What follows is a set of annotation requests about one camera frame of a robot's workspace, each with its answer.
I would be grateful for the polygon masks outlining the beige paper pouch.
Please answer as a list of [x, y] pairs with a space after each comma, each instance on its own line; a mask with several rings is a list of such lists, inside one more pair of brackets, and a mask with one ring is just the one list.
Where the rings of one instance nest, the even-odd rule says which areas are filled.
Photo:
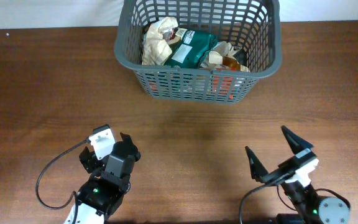
[[172, 54], [163, 34], [178, 27], [175, 17], [164, 17], [152, 23], [144, 35], [142, 65], [163, 65]]

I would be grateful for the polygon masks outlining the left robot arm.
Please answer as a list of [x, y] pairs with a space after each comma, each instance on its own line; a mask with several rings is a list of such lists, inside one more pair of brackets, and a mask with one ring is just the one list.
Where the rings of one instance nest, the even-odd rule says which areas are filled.
[[87, 147], [80, 153], [80, 162], [90, 177], [77, 192], [65, 223], [104, 223], [121, 205], [141, 153], [128, 134], [120, 135], [122, 140], [110, 145], [110, 153], [102, 159]]

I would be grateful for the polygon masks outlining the green Nescafe coffee bag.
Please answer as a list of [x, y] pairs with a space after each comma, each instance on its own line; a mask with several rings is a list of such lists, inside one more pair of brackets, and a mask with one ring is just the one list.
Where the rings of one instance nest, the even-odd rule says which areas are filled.
[[180, 40], [173, 45], [172, 54], [164, 65], [180, 68], [199, 68], [206, 55], [216, 46], [218, 38], [200, 30], [178, 28], [175, 37]]

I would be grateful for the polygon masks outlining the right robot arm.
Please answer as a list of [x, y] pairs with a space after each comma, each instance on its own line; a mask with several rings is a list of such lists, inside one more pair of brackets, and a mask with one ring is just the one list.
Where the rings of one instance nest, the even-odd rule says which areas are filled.
[[319, 160], [312, 151], [312, 143], [281, 127], [282, 133], [293, 156], [268, 172], [249, 146], [245, 147], [249, 159], [251, 177], [262, 185], [247, 192], [239, 205], [239, 222], [243, 222], [245, 200], [253, 193], [266, 187], [282, 188], [292, 203], [291, 210], [296, 213], [279, 213], [274, 223], [333, 224], [347, 223], [351, 204], [331, 189], [315, 189], [309, 174], [313, 172]]

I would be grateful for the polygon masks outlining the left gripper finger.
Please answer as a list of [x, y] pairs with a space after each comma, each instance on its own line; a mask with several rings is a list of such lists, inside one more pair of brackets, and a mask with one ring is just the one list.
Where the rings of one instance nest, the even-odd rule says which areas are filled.
[[91, 164], [93, 156], [94, 152], [91, 152], [87, 146], [85, 146], [79, 155], [79, 160], [87, 172], [92, 172], [94, 170], [93, 165]]
[[120, 132], [120, 136], [122, 138], [122, 141], [120, 142], [121, 147], [124, 147], [124, 148], [134, 148], [135, 147], [130, 135]]

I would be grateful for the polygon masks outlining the beige brown bag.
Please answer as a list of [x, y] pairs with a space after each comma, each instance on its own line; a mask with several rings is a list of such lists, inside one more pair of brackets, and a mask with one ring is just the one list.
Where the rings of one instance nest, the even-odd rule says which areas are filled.
[[250, 72], [246, 67], [246, 61], [246, 52], [242, 47], [220, 41], [205, 56], [200, 69]]

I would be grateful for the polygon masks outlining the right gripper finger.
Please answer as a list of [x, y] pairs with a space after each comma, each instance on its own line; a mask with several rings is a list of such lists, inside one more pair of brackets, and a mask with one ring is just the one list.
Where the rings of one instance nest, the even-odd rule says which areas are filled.
[[249, 159], [250, 174], [252, 179], [257, 182], [266, 182], [269, 174], [268, 171], [248, 146], [245, 147], [245, 150]]
[[312, 149], [314, 147], [312, 143], [299, 137], [294, 132], [289, 130], [286, 126], [281, 126], [281, 130], [285, 139], [287, 140], [289, 147], [291, 148], [292, 153], [298, 154], [304, 149]]

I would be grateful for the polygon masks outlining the orange biscuit package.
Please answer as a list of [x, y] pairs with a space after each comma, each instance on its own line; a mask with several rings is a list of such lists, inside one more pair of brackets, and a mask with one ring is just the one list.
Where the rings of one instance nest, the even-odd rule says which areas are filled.
[[241, 90], [241, 85], [245, 82], [244, 78], [222, 77], [214, 75], [211, 80], [211, 93], [220, 98], [233, 100], [235, 94]]

